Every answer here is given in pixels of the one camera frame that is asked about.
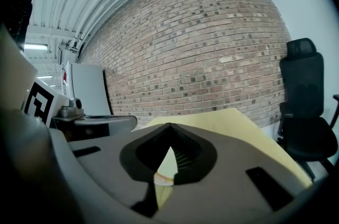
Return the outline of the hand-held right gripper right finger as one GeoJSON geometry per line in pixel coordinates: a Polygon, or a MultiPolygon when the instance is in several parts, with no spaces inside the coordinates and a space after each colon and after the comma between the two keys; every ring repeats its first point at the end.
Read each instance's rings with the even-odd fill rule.
{"type": "Polygon", "coordinates": [[[190,160],[158,210],[161,222],[263,222],[306,189],[296,174],[246,141],[180,124],[167,129],[190,160]]]}

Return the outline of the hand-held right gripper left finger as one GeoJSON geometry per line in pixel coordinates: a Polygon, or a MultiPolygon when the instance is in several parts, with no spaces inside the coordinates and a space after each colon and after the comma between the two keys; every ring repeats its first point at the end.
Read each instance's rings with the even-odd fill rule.
{"type": "Polygon", "coordinates": [[[157,206],[156,194],[170,195],[153,181],[135,181],[121,165],[125,145],[148,133],[168,130],[157,125],[139,131],[67,142],[59,130],[51,131],[61,172],[79,205],[83,218],[168,218],[170,201],[157,206]]]}

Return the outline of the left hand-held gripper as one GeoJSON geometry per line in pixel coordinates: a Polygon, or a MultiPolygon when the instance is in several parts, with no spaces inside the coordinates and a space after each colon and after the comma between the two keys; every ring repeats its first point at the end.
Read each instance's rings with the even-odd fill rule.
{"type": "Polygon", "coordinates": [[[24,113],[47,128],[60,130],[67,141],[128,133],[138,121],[133,115],[86,115],[78,98],[68,98],[36,78],[23,105],[24,113]]]}

